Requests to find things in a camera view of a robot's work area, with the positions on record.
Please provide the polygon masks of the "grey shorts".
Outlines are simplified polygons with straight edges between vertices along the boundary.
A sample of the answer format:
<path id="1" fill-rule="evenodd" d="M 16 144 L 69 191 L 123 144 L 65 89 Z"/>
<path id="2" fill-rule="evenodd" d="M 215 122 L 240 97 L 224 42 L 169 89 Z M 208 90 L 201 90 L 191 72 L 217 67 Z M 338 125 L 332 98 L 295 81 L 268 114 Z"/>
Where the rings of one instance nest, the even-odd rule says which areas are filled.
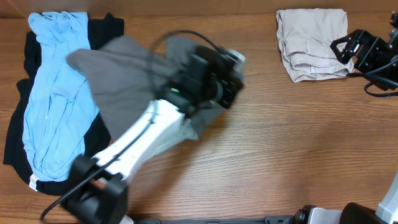
<path id="1" fill-rule="evenodd" d="M 197 44 L 182 36 L 166 41 L 166 58 L 155 56 L 152 68 L 157 73 L 157 87 L 165 84 L 178 68 L 188 64 L 188 53 Z M 147 109 L 154 96 L 145 71 L 149 51 L 131 37 L 114 38 L 99 50 L 79 49 L 67 57 L 71 68 L 89 81 L 93 99 L 113 140 L 121 137 Z M 226 110 L 217 103 L 199 110 L 177 131 L 162 141 L 156 153 L 162 153 L 180 142 L 198 140 L 205 128 Z"/>

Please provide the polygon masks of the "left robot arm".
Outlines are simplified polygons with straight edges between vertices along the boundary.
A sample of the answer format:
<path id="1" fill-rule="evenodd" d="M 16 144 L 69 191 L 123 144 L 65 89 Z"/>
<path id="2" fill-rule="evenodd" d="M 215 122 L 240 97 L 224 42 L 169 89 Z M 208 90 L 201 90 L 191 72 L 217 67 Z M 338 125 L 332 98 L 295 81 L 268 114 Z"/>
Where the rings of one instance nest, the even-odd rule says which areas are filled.
<path id="1" fill-rule="evenodd" d="M 158 99 L 119 139 L 91 159 L 75 159 L 68 179 L 72 189 L 59 199 L 60 205 L 82 223 L 132 223 L 128 186 L 137 171 L 206 103 L 231 107 L 243 87 L 245 60 L 232 49 L 197 47 L 188 65 L 161 86 Z"/>

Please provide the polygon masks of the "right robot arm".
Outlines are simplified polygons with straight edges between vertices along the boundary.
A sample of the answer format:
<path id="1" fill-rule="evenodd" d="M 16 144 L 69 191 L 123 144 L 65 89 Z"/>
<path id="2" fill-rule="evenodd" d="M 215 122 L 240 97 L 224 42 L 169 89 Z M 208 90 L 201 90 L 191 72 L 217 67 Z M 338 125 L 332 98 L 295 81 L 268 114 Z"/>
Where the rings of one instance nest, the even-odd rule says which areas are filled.
<path id="1" fill-rule="evenodd" d="M 357 29 L 334 40 L 330 48 L 339 62 L 346 64 L 356 57 L 354 68 L 358 73 L 348 73 L 351 78 L 364 78 L 369 83 L 364 91 L 375 97 L 397 96 L 397 12 L 390 18 L 392 30 L 389 41 Z M 314 205 L 305 205 L 295 215 L 280 218 L 276 223 L 397 223 L 397 177 L 394 178 L 387 194 L 373 210 L 351 202 L 342 210 L 328 210 Z"/>

